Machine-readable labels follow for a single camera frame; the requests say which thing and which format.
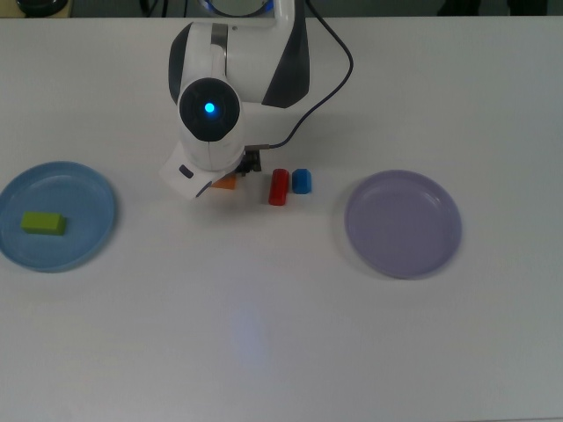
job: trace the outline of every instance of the orange block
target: orange block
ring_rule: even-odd
[[[218,189],[229,189],[234,191],[237,188],[237,175],[230,174],[224,178],[217,180],[211,187],[216,187]]]

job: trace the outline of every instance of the red block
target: red block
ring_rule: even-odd
[[[289,189],[289,171],[275,169],[272,173],[272,185],[270,185],[270,198],[268,203],[277,207],[285,205]]]

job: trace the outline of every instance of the purple plate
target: purple plate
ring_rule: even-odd
[[[354,249],[381,273],[419,278],[443,266],[461,240],[456,203],[434,180],[382,171],[364,180],[346,209]]]

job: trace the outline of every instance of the blue light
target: blue light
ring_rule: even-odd
[[[211,114],[212,112],[215,111],[215,105],[214,105],[213,103],[207,103],[207,104],[205,105],[205,111],[206,111],[208,114]]]

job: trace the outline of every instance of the blue block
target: blue block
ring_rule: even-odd
[[[311,172],[307,169],[297,169],[291,174],[291,189],[293,193],[305,195],[312,189]]]

